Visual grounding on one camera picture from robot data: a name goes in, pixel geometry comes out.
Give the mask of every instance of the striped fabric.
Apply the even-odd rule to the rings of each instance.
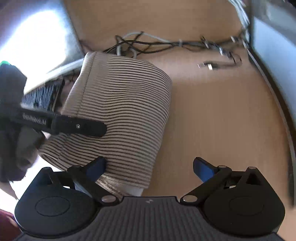
[[[62,114],[103,121],[107,133],[51,136],[40,156],[61,170],[104,156],[100,186],[121,195],[126,193],[120,185],[147,188],[168,120],[171,85],[167,74],[147,61],[89,52]]]

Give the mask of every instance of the textured black surface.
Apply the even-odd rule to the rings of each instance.
[[[23,234],[18,241],[45,240]],[[259,238],[238,238],[210,226],[196,207],[183,206],[175,197],[125,197],[114,207],[104,207],[96,219],[80,232],[62,241],[280,241],[272,233]]]

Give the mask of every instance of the black cable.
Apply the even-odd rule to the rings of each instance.
[[[73,81],[73,79],[74,79],[74,76],[75,76],[75,71],[73,70],[73,76],[72,76],[72,79],[71,79],[71,81],[70,81],[70,82],[72,82],[72,81]]]
[[[182,48],[187,49],[192,52],[199,52],[199,51],[202,51],[205,49],[209,49],[209,50],[218,51],[218,52],[220,52],[221,55],[225,55],[226,57],[228,57],[229,59],[231,59],[233,61],[233,64],[229,64],[229,63],[225,63],[225,62],[206,61],[206,62],[203,62],[201,66],[208,66],[209,69],[220,69],[220,68],[235,67],[235,66],[239,66],[242,64],[242,59],[240,58],[240,56],[238,54],[235,54],[232,51],[226,50],[221,47],[222,45],[226,45],[229,43],[238,43],[239,42],[238,37],[231,37],[231,39],[226,39],[226,40],[222,40],[219,42],[209,41],[209,40],[205,39],[203,36],[200,41],[184,41],[181,43],[180,42],[158,42],[158,41],[156,41],[156,42],[142,42],[142,41],[138,41],[137,39],[140,36],[142,36],[143,33],[144,32],[139,33],[134,38],[134,40],[125,40],[121,36],[116,35],[115,39],[116,39],[117,44],[104,50],[104,52],[109,53],[113,49],[115,49],[118,46],[123,45],[123,44],[128,45],[127,50],[123,51],[124,55],[127,55],[128,52],[130,51],[130,49],[133,49],[134,51],[137,52],[137,56],[140,54],[158,53],[161,51],[172,49],[174,47],[182,47]],[[141,49],[135,47],[134,44],[141,44],[141,45],[148,45],[148,46],[145,49],[141,50]],[[162,46],[162,45],[169,45],[169,46],[158,49],[158,50],[154,50],[154,51],[147,51],[151,46]],[[234,56],[238,57],[240,62],[237,62]]]

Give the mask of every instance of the logo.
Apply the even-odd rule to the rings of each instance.
[[[152,199],[149,199],[148,201],[146,201],[146,203],[151,203],[151,202],[153,202],[153,200]]]
[[[22,114],[22,117],[23,117],[24,120],[31,121],[31,122],[46,126],[46,120],[45,119],[37,118],[35,116],[27,115],[25,113]]]

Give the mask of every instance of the white cable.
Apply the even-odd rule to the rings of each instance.
[[[132,32],[132,33],[128,33],[128,34],[124,35],[122,38],[123,38],[123,39],[126,39],[126,38],[129,37],[129,36],[132,36],[132,35],[138,35],[138,34],[141,34],[141,33],[142,33],[142,35],[149,36],[149,37],[151,37],[151,38],[153,38],[153,39],[157,39],[157,40],[159,40],[160,42],[164,42],[164,43],[169,43],[169,42],[170,42],[170,41],[167,40],[167,39],[163,39],[163,38],[160,38],[160,37],[158,37],[158,36],[154,36],[154,35],[147,34],[147,33],[143,33],[143,32]],[[116,47],[116,54],[117,54],[118,56],[121,55],[121,45],[119,45],[119,46]]]
[[[247,29],[248,25],[250,24],[250,20],[248,15],[246,14],[246,11],[244,10],[244,7],[246,6],[242,0],[228,0],[230,2],[235,10],[237,11],[239,20],[241,21],[243,27]]]
[[[244,46],[246,47],[246,42],[248,43],[249,42],[249,32],[248,32],[248,26],[250,24],[250,20],[249,20],[249,17],[245,11],[245,3],[243,2],[243,0],[228,0],[228,2],[230,2],[235,10],[237,11],[237,15],[239,17],[239,20],[241,21],[242,23],[242,26],[244,28],[244,40],[243,40],[243,44]]]

